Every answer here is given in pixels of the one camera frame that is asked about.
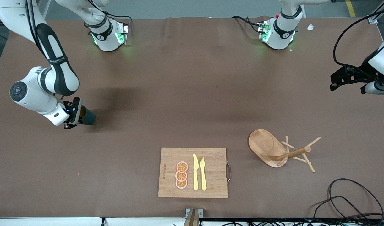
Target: orange slice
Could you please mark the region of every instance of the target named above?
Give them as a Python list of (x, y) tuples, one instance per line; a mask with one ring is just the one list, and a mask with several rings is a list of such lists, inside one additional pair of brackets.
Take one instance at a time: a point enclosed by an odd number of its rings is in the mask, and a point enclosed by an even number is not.
[(188, 185), (188, 181), (187, 180), (185, 180), (185, 181), (182, 181), (182, 182), (180, 182), (180, 181), (175, 181), (175, 185), (177, 186), (177, 188), (179, 188), (179, 189), (184, 189), (184, 188), (186, 188), (186, 186)]
[(175, 173), (175, 179), (179, 182), (185, 181), (187, 177), (188, 175), (186, 173), (180, 173), (180, 172)]
[(180, 172), (180, 173), (184, 173), (188, 170), (188, 164), (185, 163), (184, 161), (182, 162), (179, 162), (177, 164), (177, 171)]

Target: gray floor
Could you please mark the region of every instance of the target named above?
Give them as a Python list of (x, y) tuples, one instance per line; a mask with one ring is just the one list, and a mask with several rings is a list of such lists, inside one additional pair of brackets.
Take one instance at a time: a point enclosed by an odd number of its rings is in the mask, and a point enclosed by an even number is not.
[[(352, 0), (356, 16), (366, 16), (381, 0)], [(274, 16), (280, 12), (277, 0), (111, 0), (103, 9), (111, 14), (128, 15), (133, 19), (163, 19), (167, 17), (258, 17)], [(317, 6), (305, 6), (307, 17), (349, 17), (346, 2), (337, 0)], [(78, 20), (76, 14), (51, 0), (46, 20)], [(384, 16), (379, 21), (384, 37)], [(0, 35), (8, 37), (8, 30), (0, 27)], [(0, 37), (0, 56), (5, 46)]]

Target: brown table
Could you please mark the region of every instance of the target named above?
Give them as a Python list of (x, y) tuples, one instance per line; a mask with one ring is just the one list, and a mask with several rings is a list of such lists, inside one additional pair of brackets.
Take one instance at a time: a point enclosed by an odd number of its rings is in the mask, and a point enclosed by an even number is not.
[[(72, 130), (10, 99), (15, 81), (47, 66), (11, 34), (0, 61), (0, 216), (174, 217), (200, 207), (206, 217), (308, 217), (339, 177), (384, 206), (384, 96), (360, 94), (362, 84), (329, 91), (334, 42), (355, 20), (303, 19), (281, 51), (235, 19), (135, 20), (129, 46), (109, 53), (83, 22), (50, 22), (80, 79), (76, 95), (97, 116)], [(361, 23), (337, 55), (358, 65), (380, 43), (377, 26)], [(247, 144), (260, 128), (297, 147), (321, 136), (308, 154), (317, 172), (296, 160), (266, 166)], [(158, 198), (161, 147), (227, 148), (229, 198)], [(338, 183), (337, 194), (378, 212), (356, 186)], [(338, 215), (324, 206), (317, 216)]]

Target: knife blade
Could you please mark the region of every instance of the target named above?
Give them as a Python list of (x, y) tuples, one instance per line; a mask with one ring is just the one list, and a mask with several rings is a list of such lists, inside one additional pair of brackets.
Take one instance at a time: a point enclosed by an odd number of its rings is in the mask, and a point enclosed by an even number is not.
[(197, 191), (199, 189), (198, 186), (198, 169), (199, 169), (199, 162), (198, 157), (196, 157), (196, 154), (193, 154), (193, 189)]

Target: metal handle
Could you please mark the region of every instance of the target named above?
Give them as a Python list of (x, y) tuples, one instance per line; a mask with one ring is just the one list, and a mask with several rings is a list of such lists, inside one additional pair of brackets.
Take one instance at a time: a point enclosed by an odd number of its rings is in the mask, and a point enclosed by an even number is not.
[(230, 183), (230, 180), (231, 180), (231, 166), (228, 163), (228, 160), (226, 160), (226, 163), (227, 163), (226, 167), (228, 167), (228, 180), (227, 180), (227, 185), (228, 185)]

